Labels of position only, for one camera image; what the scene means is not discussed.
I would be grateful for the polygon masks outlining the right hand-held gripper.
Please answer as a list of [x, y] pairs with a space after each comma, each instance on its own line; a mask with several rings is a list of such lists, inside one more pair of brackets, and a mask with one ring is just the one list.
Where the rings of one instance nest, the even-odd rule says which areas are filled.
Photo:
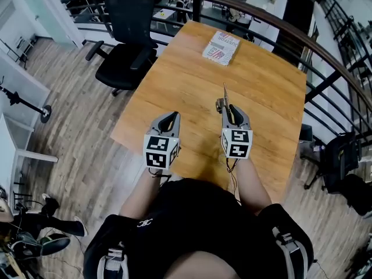
[[247, 159], [252, 147], [253, 131], [248, 115], [231, 104], [223, 106], [221, 146], [226, 158]]

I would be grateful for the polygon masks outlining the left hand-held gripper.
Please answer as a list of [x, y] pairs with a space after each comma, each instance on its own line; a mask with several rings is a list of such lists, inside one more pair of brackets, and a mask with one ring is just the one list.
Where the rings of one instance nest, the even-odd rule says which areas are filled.
[[170, 169], [180, 151], [180, 125], [181, 115], [178, 112], [165, 113], [151, 123], [150, 131], [144, 135], [146, 167]]

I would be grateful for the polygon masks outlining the person's right forearm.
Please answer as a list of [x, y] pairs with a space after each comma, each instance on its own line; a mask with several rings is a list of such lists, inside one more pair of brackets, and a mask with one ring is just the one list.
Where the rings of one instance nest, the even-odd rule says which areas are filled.
[[253, 161], [241, 159], [237, 161], [236, 179], [239, 198], [242, 206], [258, 215], [264, 208], [272, 204], [270, 196], [262, 184]]

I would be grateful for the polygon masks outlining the person's left forearm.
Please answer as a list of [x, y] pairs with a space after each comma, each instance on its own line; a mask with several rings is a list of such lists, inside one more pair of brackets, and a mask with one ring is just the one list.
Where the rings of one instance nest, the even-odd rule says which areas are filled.
[[159, 192], [162, 177], [168, 176], [163, 175], [163, 170], [160, 169], [144, 170], [133, 191], [121, 206], [119, 216], [141, 220]]

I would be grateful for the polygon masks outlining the black trash bin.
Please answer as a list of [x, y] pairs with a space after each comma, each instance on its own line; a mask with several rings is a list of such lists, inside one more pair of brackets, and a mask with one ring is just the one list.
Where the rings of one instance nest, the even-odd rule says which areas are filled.
[[311, 125], [302, 124], [299, 134], [299, 142], [312, 142], [313, 141], [313, 129]]

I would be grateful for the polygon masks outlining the black office chair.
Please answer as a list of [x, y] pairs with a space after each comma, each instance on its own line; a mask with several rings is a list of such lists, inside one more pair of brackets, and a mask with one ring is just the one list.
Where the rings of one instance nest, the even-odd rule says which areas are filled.
[[104, 42], [98, 41], [85, 59], [103, 58], [95, 78], [113, 88], [113, 96], [135, 90], [156, 60], [158, 45], [150, 36], [154, 5], [155, 0], [105, 0], [119, 44], [106, 53], [101, 48]]

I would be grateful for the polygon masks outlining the person's black shirt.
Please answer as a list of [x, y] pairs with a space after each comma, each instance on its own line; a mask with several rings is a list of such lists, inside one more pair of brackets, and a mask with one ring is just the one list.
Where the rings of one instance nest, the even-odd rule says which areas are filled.
[[191, 178], [163, 184], [141, 219], [108, 216], [85, 251], [84, 279], [98, 279], [99, 261], [117, 246], [129, 279], [163, 279], [192, 252], [219, 257], [240, 279], [288, 279], [287, 257], [299, 277], [314, 259], [309, 237], [281, 205], [255, 215], [230, 192]]

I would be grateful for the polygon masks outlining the wooden table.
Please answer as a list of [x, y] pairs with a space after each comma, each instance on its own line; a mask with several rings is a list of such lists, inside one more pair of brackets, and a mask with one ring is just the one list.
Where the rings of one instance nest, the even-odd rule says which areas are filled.
[[[95, 19], [95, 23], [90, 24], [88, 29], [106, 32], [113, 37], [112, 23], [105, 0], [62, 0], [62, 2], [66, 4], [67, 10], [74, 19], [82, 17], [83, 10], [88, 9], [88, 17]], [[210, 2], [226, 9], [234, 8], [252, 19], [277, 28], [292, 41], [302, 44], [308, 53], [318, 56], [332, 69], [330, 74], [321, 72], [303, 55], [297, 55], [289, 45], [275, 42], [268, 36], [247, 27], [240, 27], [249, 38], [263, 41], [274, 48], [276, 55], [288, 63], [304, 67], [319, 78], [318, 84], [312, 82], [306, 84], [308, 92], [305, 96], [304, 112], [322, 127], [323, 133], [337, 137], [341, 133], [354, 132], [363, 147], [372, 146], [372, 101], [357, 86], [350, 72], [315, 40], [269, 12], [243, 2], [235, 0], [191, 0], [191, 2], [191, 8], [184, 8], [181, 11], [191, 15], [194, 22], [217, 28], [227, 27], [230, 22], [206, 14], [203, 5], [205, 2]], [[173, 13], [180, 10], [178, 6], [165, 5], [160, 0], [155, 0], [154, 9], [166, 9]], [[154, 22], [169, 24], [170, 20], [152, 15], [151, 24]]]

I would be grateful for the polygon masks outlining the black chair with bag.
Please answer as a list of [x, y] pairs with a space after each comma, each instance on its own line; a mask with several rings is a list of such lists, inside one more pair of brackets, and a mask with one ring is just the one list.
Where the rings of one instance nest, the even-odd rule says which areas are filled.
[[301, 159], [306, 159], [318, 167], [311, 182], [303, 186], [304, 189], [309, 190], [321, 177], [324, 183], [321, 189], [329, 194], [338, 194], [341, 181], [350, 171], [358, 168], [361, 154], [361, 143], [355, 133], [347, 132], [339, 134], [323, 147], [320, 160], [301, 155]]

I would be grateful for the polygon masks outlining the black coat rack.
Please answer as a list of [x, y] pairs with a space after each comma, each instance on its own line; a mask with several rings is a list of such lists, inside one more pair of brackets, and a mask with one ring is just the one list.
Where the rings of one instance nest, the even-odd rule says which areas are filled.
[[19, 94], [15, 92], [11, 92], [5, 87], [2, 86], [4, 81], [4, 76], [2, 76], [2, 79], [0, 80], [0, 91], [5, 93], [5, 95], [8, 97], [10, 106], [15, 105], [15, 104], [23, 104], [26, 107], [38, 112], [40, 114], [40, 120], [41, 123], [46, 123], [50, 119], [50, 116], [52, 114], [52, 107], [50, 105], [45, 105], [42, 108], [38, 108], [31, 103], [27, 102], [23, 98], [19, 96]]

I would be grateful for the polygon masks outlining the white desk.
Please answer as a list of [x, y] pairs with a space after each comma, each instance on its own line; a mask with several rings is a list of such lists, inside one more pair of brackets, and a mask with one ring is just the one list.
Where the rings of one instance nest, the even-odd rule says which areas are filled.
[[0, 49], [0, 188], [12, 210], [17, 200], [31, 197], [19, 192], [23, 160], [58, 161], [27, 149], [37, 120], [46, 123], [51, 116], [52, 108], [45, 103], [49, 93]]

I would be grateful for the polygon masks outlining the dark oval device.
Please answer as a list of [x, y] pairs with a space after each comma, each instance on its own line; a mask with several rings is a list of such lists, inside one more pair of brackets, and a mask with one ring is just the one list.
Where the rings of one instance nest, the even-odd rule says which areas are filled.
[[48, 256], [64, 250], [70, 244], [70, 238], [61, 233], [53, 233], [39, 240], [42, 246], [41, 255]]

